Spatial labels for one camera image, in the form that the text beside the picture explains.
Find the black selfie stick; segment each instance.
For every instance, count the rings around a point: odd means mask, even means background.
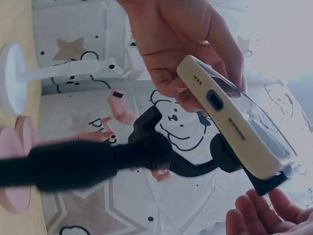
[[[118,171],[144,167],[169,169],[183,177],[197,177],[216,168],[228,173],[243,169],[259,195],[279,186],[283,173],[268,180],[254,177],[221,134],[210,145],[212,160],[194,165],[176,153],[166,137],[155,130],[162,119],[156,106],[134,123],[128,144],[72,141],[33,148],[26,158],[0,161],[0,188],[36,186],[40,191],[58,192],[94,186],[114,177]]]

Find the star print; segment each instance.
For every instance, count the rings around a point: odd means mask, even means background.
[[[90,114],[86,114],[83,116],[72,115],[72,125],[69,130],[76,132],[76,133],[88,132],[89,122],[90,122]]]
[[[105,211],[103,187],[86,199],[81,199],[71,193],[63,193],[63,203],[67,214],[59,223],[55,233],[68,225],[82,226],[93,235],[110,234],[127,228]]]
[[[73,42],[66,42],[57,39],[57,44],[59,47],[58,53],[54,56],[52,60],[66,60],[71,59],[80,60],[81,55],[87,50],[84,48],[84,38],[79,38]]]
[[[249,49],[249,44],[250,44],[250,39],[244,40],[244,39],[242,39],[242,37],[240,37],[240,36],[238,35],[238,38],[237,38],[237,45],[238,45],[238,47],[239,47],[239,49],[240,49],[240,51],[241,51],[242,53],[245,53],[245,52],[247,52],[247,51],[250,50],[250,49]]]
[[[56,212],[49,221],[46,221],[48,234],[59,234],[60,229],[73,225],[86,228],[92,235],[111,233],[138,235],[148,231],[146,227],[115,208],[113,180],[109,180],[108,187],[105,184],[96,186],[95,190],[84,197],[76,192],[54,194],[54,202]]]

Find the white lamp stand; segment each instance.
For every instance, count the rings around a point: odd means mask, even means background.
[[[9,44],[0,54],[0,102],[8,115],[20,115],[27,101],[27,83],[47,77],[61,75],[75,76],[97,72],[100,69],[113,70],[121,77],[129,71],[121,69],[113,58],[105,61],[81,60],[62,65],[26,71],[22,48],[18,44]]]

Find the phone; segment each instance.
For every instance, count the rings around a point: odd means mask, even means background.
[[[291,175],[296,151],[247,93],[191,55],[180,63],[177,73],[252,175],[261,180],[281,172]],[[276,130],[262,125],[265,121]]]

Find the table surface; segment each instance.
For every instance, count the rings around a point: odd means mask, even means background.
[[[24,49],[27,69],[37,66],[31,0],[0,0],[0,49],[9,43],[19,43]],[[38,125],[41,96],[40,82],[28,87],[27,107],[23,115],[30,116]],[[16,117],[8,117],[0,107],[0,125],[14,127]],[[29,210],[13,214],[0,206],[0,233],[6,235],[46,235],[40,194],[31,191]]]

